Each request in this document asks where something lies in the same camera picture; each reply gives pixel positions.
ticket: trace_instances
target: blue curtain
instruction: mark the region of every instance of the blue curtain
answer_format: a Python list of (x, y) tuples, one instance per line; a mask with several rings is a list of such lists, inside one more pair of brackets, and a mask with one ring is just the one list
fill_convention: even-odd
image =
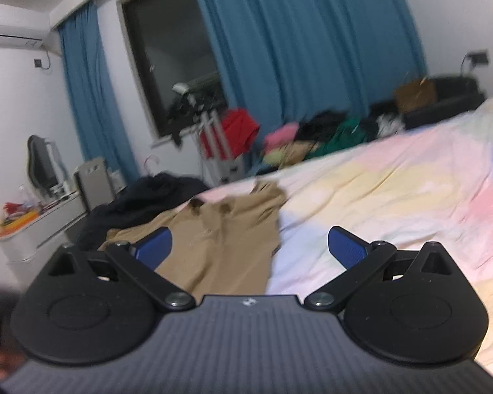
[(126, 182), (139, 177), (139, 170), (113, 94), (97, 8), (91, 1), (75, 12), (60, 28), (64, 72), (82, 154), (86, 160), (102, 156)]
[(332, 108), (364, 117), (426, 72), (405, 0), (198, 0), (230, 106), (262, 135)]

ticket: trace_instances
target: black sofa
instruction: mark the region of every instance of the black sofa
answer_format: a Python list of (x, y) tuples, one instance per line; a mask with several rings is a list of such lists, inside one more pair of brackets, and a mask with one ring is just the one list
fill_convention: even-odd
[[(435, 84), (437, 102), (402, 114), (407, 130), (438, 123), (463, 112), (474, 111), (486, 100), (479, 91), (479, 84), (473, 77), (448, 76), (432, 77)], [(370, 106), (371, 117), (381, 114), (399, 114), (395, 101), (382, 101)]]

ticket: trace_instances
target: bed sheet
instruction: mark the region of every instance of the bed sheet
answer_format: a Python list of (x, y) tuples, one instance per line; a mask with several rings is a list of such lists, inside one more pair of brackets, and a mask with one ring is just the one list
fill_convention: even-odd
[[(344, 271), (327, 248), (334, 225), (399, 249), (441, 242), (488, 309), (476, 359), (493, 374), (493, 98), (474, 113), (264, 178), (288, 195), (267, 294), (303, 300)], [(246, 194), (254, 182), (210, 190), (204, 199)]]

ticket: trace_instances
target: multicolored blanket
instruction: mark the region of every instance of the multicolored blanket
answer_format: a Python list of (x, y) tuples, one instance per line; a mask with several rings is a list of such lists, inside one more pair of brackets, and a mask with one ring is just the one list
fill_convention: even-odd
[[(490, 332), (477, 360), (493, 373), (493, 98), (474, 113), (268, 178), (289, 197), (268, 294), (303, 299), (343, 272), (327, 248), (334, 225), (399, 249), (441, 242), (488, 308)], [(248, 193), (253, 182), (216, 188), (204, 198)]]

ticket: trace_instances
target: pink clothing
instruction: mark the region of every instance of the pink clothing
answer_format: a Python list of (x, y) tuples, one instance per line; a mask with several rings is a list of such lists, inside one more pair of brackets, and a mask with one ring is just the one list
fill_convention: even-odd
[(278, 128), (275, 132), (269, 133), (263, 142), (265, 154), (269, 153), (280, 146), (291, 143), (296, 137), (299, 123), (288, 123), (283, 127)]

